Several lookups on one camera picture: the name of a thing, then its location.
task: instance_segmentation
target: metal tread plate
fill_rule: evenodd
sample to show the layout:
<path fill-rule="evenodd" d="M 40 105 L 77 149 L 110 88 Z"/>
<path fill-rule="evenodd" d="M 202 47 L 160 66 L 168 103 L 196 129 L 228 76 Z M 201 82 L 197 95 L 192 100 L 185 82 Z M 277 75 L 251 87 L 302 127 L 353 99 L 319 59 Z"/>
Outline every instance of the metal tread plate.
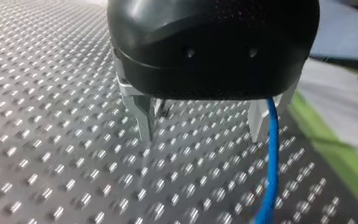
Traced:
<path fill-rule="evenodd" d="M 246 102 L 169 101 L 146 148 L 119 96 L 105 8 L 0 1 L 0 223 L 243 223 L 267 186 Z M 276 223 L 358 223 L 288 114 Z"/>

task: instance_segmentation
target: metal surface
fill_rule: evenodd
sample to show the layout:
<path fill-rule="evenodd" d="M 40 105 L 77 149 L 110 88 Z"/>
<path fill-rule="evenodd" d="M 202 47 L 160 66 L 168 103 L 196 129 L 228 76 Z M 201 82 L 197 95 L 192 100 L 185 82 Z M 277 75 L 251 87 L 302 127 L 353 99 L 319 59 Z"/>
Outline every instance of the metal surface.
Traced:
<path fill-rule="evenodd" d="M 142 146 L 118 95 L 105 9 L 0 1 L 0 223 L 243 223 L 267 144 L 245 102 L 168 101 Z M 358 202 L 281 118 L 276 223 L 358 223 Z"/>

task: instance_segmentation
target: blue cable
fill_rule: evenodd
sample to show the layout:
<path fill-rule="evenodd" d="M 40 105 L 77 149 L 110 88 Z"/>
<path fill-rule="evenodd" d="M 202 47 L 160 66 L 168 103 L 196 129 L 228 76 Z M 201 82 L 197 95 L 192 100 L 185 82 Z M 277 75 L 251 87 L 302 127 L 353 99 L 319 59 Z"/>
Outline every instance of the blue cable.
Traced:
<path fill-rule="evenodd" d="M 272 98 L 267 99 L 269 111 L 269 163 L 268 188 L 261 203 L 260 210 L 255 217 L 256 224 L 271 223 L 275 200 L 279 189 L 279 123 L 278 114 Z"/>

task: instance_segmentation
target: black plastic cover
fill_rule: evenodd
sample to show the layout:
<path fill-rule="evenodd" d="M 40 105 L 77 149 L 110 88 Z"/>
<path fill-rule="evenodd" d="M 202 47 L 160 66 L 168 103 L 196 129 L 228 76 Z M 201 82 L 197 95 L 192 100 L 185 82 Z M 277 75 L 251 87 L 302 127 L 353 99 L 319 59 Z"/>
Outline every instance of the black plastic cover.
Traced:
<path fill-rule="evenodd" d="M 110 0 L 125 77 L 158 98 L 266 98 L 301 74 L 318 0 Z"/>

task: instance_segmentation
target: green stripe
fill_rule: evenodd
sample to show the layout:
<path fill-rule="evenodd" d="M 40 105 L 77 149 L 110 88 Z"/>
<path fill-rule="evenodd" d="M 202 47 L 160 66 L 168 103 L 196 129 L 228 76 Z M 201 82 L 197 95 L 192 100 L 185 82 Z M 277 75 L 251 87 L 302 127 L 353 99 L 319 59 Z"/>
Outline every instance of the green stripe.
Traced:
<path fill-rule="evenodd" d="M 338 140 L 323 119 L 310 105 L 307 105 L 300 93 L 296 92 L 293 96 L 289 111 L 315 150 L 324 157 L 358 198 L 358 153 L 356 150 Z"/>

